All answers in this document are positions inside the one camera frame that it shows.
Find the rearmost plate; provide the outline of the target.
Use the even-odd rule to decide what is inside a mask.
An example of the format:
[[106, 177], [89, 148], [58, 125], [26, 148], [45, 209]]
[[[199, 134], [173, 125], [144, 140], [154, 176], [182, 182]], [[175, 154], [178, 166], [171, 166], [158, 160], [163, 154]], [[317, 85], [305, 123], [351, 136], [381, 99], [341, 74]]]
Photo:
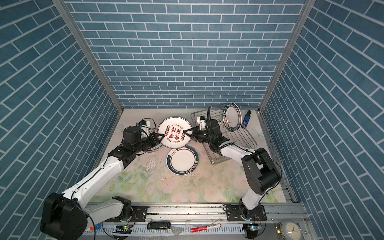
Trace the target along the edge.
[[163, 147], [163, 145], [160, 143], [160, 144], [158, 144], [157, 146], [152, 147], [152, 148], [150, 148], [149, 150], [147, 150], [147, 153], [153, 153], [153, 152], [156, 152], [156, 151], [160, 150], [162, 147]]

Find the green red rim plate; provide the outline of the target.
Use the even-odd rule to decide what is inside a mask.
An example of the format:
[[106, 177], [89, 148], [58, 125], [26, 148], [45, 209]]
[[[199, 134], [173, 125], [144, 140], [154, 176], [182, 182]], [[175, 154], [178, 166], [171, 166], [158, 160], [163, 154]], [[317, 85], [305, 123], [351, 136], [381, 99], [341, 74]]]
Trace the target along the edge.
[[175, 175], [184, 176], [192, 173], [199, 164], [199, 156], [196, 150], [185, 146], [177, 150], [171, 150], [167, 155], [167, 167]]

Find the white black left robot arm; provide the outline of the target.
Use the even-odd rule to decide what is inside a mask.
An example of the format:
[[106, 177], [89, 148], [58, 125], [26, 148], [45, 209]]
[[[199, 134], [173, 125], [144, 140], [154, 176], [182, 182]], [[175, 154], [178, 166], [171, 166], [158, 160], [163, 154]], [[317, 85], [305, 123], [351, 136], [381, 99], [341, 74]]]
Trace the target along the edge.
[[57, 240], [77, 240], [85, 230], [111, 218], [131, 220], [131, 201], [115, 196], [106, 203], [88, 207], [91, 198], [113, 177], [124, 170], [140, 152], [161, 143], [163, 134], [151, 133], [134, 143], [123, 140], [107, 159], [86, 177], [62, 193], [46, 197], [40, 230]]

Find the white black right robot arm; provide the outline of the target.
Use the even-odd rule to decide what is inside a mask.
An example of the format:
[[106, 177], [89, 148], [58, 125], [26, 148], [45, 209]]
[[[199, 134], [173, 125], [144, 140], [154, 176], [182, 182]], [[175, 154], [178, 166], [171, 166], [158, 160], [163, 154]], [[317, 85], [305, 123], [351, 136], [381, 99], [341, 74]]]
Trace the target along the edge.
[[206, 120], [203, 128], [199, 126], [184, 130], [188, 137], [198, 143], [207, 143], [212, 152], [228, 157], [243, 165], [249, 185], [247, 193], [239, 202], [239, 212], [243, 219], [256, 217], [263, 197], [281, 181], [281, 171], [268, 152], [240, 147], [222, 135], [217, 120]]

